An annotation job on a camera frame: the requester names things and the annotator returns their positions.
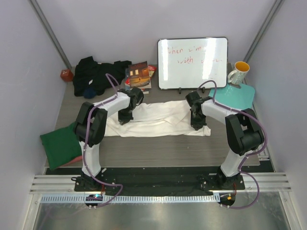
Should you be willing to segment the white t-shirt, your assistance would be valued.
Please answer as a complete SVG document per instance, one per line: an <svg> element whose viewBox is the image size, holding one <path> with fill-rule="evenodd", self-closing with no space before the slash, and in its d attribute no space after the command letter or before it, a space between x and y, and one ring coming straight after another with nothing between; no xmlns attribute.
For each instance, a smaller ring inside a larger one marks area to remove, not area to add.
<svg viewBox="0 0 307 230"><path fill-rule="evenodd" d="M210 136L211 130L203 126L195 130L190 126L190 106L185 100L166 103L142 103L133 111L133 120L121 125L118 115L107 119L106 137L162 137Z"/></svg>

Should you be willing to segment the brown Edward Tulane book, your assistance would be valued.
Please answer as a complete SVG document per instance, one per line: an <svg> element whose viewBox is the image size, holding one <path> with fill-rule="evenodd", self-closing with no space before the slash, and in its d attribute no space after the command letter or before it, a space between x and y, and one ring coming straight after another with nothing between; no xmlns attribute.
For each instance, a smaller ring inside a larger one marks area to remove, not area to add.
<svg viewBox="0 0 307 230"><path fill-rule="evenodd" d="M151 88L151 78L147 61L128 66L130 87L140 89Z"/></svg>

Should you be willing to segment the red Treehouse book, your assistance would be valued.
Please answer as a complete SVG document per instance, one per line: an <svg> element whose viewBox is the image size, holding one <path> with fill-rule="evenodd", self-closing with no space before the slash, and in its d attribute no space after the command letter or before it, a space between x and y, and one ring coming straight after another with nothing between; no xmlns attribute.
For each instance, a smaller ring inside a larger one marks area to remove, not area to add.
<svg viewBox="0 0 307 230"><path fill-rule="evenodd" d="M150 78L152 78L152 76L153 76L153 74L155 73L157 67L152 66L152 65L148 65L148 69L149 69Z"/></svg>

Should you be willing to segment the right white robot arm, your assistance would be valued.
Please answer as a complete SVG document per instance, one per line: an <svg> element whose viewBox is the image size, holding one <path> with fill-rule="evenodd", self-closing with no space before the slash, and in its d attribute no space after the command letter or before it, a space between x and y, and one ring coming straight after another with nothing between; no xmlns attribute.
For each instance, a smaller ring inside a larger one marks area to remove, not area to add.
<svg viewBox="0 0 307 230"><path fill-rule="evenodd" d="M190 106L190 126L195 130L207 125L208 116L225 125L230 150L217 170L215 183L222 189L232 187L240 175L244 158L265 142L254 111L250 108L237 110L212 97L202 98L197 91L189 93L186 101Z"/></svg>

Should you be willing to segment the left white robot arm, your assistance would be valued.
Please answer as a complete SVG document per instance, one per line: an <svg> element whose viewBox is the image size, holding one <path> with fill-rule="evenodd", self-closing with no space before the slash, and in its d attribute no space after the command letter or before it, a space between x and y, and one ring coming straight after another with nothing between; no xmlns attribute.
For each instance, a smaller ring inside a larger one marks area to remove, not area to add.
<svg viewBox="0 0 307 230"><path fill-rule="evenodd" d="M143 98L141 89L121 89L103 101L81 105L73 129L83 151L82 173L71 179L75 182L75 191L97 191L102 187L99 146L105 136L107 119L117 114L120 125L130 122L132 111Z"/></svg>

